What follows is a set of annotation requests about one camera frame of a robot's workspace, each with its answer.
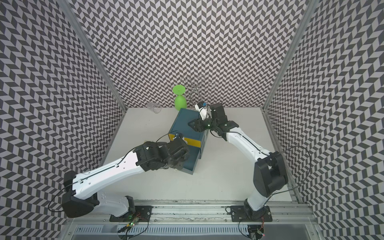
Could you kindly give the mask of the yellow top drawer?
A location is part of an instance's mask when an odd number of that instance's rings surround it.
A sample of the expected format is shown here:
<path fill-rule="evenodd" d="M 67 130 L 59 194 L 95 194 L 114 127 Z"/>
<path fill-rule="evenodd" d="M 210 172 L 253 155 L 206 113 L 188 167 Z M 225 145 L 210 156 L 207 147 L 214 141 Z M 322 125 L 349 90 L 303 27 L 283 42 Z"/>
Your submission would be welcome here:
<path fill-rule="evenodd" d="M 175 134 L 168 133 L 168 137 L 169 137 L 170 141 L 173 141 L 175 136 L 176 136 Z M 202 147 L 202 141 L 201 140 L 195 140 L 195 139 L 190 139 L 190 138 L 184 137 L 184 141 L 189 146 L 196 147 L 196 148 L 201 148 Z"/>

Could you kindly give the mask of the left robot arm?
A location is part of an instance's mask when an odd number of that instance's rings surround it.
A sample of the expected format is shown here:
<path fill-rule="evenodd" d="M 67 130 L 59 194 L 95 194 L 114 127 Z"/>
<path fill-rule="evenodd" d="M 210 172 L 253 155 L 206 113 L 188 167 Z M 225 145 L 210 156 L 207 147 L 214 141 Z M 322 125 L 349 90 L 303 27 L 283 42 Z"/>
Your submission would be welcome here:
<path fill-rule="evenodd" d="M 166 142 L 145 142 L 134 147 L 120 159 L 97 169 L 64 176 L 61 212 L 69 218 L 89 213 L 109 214 L 117 218 L 134 213 L 134 200 L 130 196 L 113 196 L 104 188 L 125 178 L 148 171 L 162 169 L 181 170 L 189 158 L 190 147 L 182 138 Z"/>

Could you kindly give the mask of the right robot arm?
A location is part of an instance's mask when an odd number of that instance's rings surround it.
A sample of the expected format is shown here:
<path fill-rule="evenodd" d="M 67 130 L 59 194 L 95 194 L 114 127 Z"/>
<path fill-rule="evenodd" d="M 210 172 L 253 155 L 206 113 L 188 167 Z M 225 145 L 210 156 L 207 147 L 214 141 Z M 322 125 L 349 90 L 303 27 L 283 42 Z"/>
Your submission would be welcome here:
<path fill-rule="evenodd" d="M 222 104 L 208 105 L 201 101 L 195 105 L 199 117 L 189 126 L 196 132 L 213 131 L 219 138 L 237 147 L 253 164 L 255 190 L 244 202 L 244 213 L 249 220 L 262 218 L 267 202 L 289 182 L 288 170 L 282 152 L 271 152 L 257 144 L 240 126 L 230 121 Z"/>

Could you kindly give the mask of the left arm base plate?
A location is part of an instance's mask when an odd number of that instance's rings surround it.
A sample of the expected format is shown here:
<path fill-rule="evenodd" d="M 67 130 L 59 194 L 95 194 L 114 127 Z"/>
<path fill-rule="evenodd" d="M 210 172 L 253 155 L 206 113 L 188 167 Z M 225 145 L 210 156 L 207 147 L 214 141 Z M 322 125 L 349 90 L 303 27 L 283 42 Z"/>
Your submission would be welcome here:
<path fill-rule="evenodd" d="M 150 220 L 152 215 L 153 206 L 136 206 L 135 211 L 129 211 L 121 217 L 110 216 L 109 222 L 116 223 L 130 223 L 135 218 L 138 218 L 138 222 L 147 222 Z"/>

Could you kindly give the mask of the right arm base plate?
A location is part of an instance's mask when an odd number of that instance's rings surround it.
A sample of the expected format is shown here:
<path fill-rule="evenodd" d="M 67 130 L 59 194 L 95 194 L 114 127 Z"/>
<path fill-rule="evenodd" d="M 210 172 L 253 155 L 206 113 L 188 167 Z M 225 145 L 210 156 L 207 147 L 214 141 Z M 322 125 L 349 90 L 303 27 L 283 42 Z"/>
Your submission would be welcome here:
<path fill-rule="evenodd" d="M 232 222 L 272 222 L 272 214 L 268 206 L 262 207 L 260 210 L 253 211 L 246 206 L 230 206 L 230 215 Z"/>

